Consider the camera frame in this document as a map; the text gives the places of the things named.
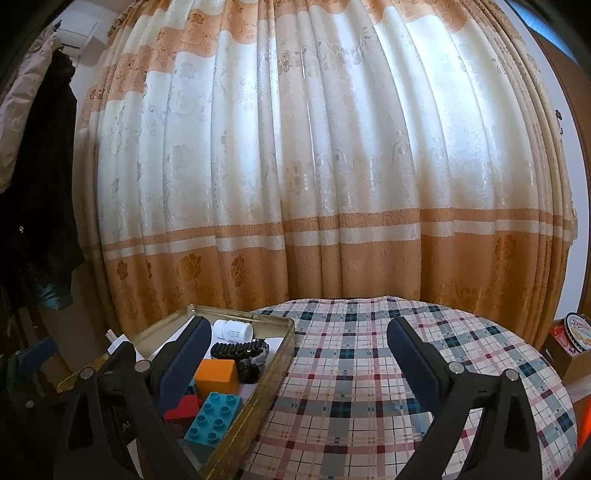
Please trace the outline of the red toy block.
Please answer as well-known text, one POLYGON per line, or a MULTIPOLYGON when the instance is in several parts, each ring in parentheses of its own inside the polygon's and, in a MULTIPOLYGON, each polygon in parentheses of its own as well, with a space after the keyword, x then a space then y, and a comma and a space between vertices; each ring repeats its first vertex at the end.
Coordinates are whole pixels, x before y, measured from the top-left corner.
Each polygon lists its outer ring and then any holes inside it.
POLYGON ((188 429, 199 413, 202 401, 195 394, 184 395, 178 405, 164 415, 164 420, 170 424, 188 429))

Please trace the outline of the white usb charger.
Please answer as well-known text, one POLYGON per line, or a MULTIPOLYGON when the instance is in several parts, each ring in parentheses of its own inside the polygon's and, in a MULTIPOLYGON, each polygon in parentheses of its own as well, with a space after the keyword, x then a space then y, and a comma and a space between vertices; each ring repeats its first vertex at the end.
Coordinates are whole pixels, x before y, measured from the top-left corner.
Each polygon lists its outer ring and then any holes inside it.
POLYGON ((109 355, 113 355, 114 352, 122 345, 125 343, 129 343, 131 344, 131 341, 127 338, 126 335, 121 334, 119 336, 116 336, 115 333, 109 329, 106 333, 105 333, 105 337, 107 338, 107 340, 110 342, 108 348, 107 348, 107 353, 109 355))

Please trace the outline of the teal studded building brick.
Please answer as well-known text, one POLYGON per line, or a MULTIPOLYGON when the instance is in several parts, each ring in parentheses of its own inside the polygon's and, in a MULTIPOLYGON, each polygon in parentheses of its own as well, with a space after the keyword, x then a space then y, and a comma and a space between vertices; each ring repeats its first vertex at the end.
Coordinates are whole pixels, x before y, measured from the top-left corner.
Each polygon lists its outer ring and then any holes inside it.
POLYGON ((184 442, 200 464, 221 444, 242 410, 242 397, 211 392, 184 435, 184 442))

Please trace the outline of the orange toy block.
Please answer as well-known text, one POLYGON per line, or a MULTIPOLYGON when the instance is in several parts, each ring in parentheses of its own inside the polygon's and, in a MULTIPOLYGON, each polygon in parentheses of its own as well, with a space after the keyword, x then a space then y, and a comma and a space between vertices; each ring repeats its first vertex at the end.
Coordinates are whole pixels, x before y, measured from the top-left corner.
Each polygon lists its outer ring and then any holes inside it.
POLYGON ((193 382, 201 400, 205 400, 211 393, 239 393, 238 369, 233 360, 202 360, 193 376, 193 382))

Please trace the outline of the white pill bottle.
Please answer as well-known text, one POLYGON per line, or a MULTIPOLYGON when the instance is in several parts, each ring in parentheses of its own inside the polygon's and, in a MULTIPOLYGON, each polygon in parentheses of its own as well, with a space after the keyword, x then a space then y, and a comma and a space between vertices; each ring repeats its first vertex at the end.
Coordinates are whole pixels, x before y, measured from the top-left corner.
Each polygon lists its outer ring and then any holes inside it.
POLYGON ((217 339, 229 343, 247 343, 253 339, 253 328, 249 322, 217 319, 212 330, 217 339))

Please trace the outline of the black grey hair claw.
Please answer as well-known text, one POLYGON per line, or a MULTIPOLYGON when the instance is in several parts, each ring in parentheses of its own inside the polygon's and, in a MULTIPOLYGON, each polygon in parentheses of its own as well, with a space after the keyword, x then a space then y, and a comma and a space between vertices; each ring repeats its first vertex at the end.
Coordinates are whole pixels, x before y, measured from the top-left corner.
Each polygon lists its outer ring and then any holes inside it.
POLYGON ((247 343, 216 342, 211 347, 211 358, 235 361, 238 381, 242 384, 256 384, 263 376, 270 346, 263 339, 247 343))

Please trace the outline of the cardboard box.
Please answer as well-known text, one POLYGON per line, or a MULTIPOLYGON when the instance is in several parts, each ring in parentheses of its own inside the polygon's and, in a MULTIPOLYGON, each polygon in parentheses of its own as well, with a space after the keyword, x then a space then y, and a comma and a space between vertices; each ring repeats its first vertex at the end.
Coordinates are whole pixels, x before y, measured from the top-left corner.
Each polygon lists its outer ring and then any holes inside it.
POLYGON ((561 378, 573 402, 590 395, 590 352, 575 348, 563 320, 553 323, 541 353, 561 378))

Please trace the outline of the round cookie tin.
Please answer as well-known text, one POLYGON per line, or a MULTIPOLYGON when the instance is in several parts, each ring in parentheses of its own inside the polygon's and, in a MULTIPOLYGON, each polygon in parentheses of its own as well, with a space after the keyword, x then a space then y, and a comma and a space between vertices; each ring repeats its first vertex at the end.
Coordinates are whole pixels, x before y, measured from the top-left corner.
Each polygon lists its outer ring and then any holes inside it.
POLYGON ((568 313, 564 327, 573 346, 581 353, 591 350, 591 326, 587 318, 577 313, 568 313))

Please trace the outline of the plaid tablecloth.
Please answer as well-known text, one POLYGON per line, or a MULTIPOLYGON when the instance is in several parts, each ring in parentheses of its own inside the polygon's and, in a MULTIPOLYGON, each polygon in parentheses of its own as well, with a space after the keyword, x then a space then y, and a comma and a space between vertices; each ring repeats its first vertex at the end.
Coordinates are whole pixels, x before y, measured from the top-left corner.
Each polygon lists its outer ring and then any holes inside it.
POLYGON ((294 360, 239 478, 392 479, 402 471, 432 418, 388 347, 388 323, 396 316, 470 371, 520 374, 545 478, 561 476, 575 455, 575 413, 559 375, 495 322, 391 296, 293 300, 264 313, 294 321, 294 360))

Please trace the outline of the gold metal tin tray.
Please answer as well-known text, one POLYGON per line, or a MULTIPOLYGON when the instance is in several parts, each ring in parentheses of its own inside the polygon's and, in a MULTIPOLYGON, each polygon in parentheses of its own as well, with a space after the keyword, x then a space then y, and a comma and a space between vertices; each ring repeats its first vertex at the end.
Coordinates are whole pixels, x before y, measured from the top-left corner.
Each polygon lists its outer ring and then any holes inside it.
POLYGON ((287 318, 190 306, 65 392, 57 479, 231 479, 294 356, 287 318))

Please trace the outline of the dark hanging coat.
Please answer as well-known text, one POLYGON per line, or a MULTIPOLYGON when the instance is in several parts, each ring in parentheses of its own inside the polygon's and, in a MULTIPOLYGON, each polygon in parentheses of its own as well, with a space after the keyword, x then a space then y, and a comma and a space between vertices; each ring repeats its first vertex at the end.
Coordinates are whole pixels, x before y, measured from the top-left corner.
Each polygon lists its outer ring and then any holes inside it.
POLYGON ((72 272, 84 262, 72 196, 74 72, 70 58, 55 51, 1 194, 1 293, 16 309, 38 305, 39 284, 72 283, 72 272))

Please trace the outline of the cream and orange curtain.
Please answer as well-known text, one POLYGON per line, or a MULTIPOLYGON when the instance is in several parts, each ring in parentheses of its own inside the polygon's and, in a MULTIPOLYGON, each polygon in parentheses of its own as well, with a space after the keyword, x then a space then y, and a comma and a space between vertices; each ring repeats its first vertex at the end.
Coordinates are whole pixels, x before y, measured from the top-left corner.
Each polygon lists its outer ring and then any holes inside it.
POLYGON ((539 68, 494 1, 137 1, 76 132, 107 324, 392 295, 540 346, 574 236, 539 68))

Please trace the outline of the pale hanging jacket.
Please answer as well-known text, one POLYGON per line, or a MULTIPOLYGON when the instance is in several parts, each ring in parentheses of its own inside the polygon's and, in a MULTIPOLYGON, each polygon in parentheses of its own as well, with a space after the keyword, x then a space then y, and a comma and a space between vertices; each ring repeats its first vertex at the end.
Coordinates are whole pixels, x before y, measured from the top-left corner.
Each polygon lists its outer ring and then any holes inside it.
POLYGON ((1 103, 1 192, 10 185, 27 117, 61 41, 53 26, 47 27, 25 53, 1 103))

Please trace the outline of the wooden door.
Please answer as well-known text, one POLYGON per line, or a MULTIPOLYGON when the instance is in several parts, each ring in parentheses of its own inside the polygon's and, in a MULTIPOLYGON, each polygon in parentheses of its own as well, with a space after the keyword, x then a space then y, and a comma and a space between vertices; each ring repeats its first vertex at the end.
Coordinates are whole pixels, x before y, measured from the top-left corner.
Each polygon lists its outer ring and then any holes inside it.
POLYGON ((590 80, 584 70, 557 46, 531 31, 543 50, 565 93, 582 147, 587 179, 590 179, 590 80))

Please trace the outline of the white air conditioner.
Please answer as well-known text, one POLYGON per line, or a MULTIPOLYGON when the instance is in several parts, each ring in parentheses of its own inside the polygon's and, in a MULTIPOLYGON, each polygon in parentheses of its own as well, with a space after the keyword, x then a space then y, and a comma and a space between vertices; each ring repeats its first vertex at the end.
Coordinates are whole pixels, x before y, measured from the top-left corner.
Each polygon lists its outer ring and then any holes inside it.
POLYGON ((92 17, 74 14, 61 18, 57 33, 64 46, 82 50, 93 37, 97 25, 92 17))

